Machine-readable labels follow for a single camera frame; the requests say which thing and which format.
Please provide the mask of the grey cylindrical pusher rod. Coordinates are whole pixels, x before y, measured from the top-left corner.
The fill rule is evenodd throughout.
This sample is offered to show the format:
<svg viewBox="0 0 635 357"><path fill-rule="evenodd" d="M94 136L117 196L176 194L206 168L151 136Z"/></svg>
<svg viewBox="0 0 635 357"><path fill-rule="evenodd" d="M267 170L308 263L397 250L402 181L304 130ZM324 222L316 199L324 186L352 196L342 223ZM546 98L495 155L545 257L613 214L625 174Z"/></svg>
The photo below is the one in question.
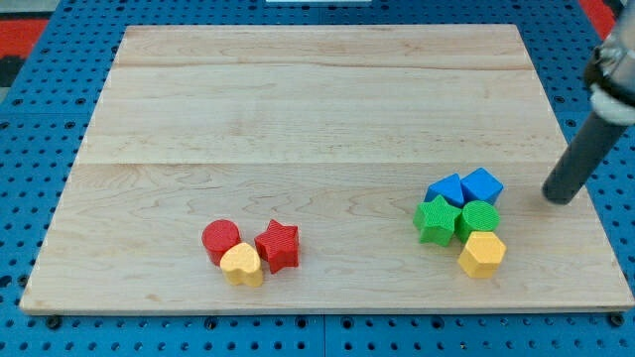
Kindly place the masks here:
<svg viewBox="0 0 635 357"><path fill-rule="evenodd" d="M569 204L628 127L591 112L543 183L543 197Z"/></svg>

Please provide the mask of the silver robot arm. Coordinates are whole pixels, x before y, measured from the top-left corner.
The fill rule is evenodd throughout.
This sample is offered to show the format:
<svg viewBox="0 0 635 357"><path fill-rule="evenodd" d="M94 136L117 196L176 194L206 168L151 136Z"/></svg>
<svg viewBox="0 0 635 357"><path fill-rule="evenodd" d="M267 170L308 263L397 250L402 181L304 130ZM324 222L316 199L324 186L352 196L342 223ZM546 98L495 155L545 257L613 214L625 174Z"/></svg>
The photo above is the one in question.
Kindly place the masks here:
<svg viewBox="0 0 635 357"><path fill-rule="evenodd" d="M591 111L542 185L543 197L566 205L625 131L634 125L634 3L595 47L584 70Z"/></svg>

